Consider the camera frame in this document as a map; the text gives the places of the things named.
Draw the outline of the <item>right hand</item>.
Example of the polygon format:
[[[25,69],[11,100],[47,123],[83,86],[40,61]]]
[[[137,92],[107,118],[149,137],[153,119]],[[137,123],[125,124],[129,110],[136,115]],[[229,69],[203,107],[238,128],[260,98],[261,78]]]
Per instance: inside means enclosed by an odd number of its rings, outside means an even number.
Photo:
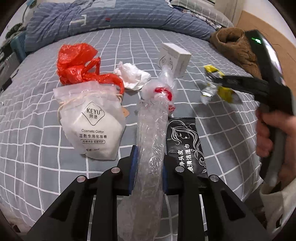
[[[256,110],[256,154],[261,158],[267,158],[273,154],[275,144],[284,143],[285,153],[281,169],[278,173],[278,181],[281,189],[287,187],[295,179],[295,116],[282,111],[263,112]],[[275,140],[275,134],[271,130],[280,130],[285,134],[285,140]]]

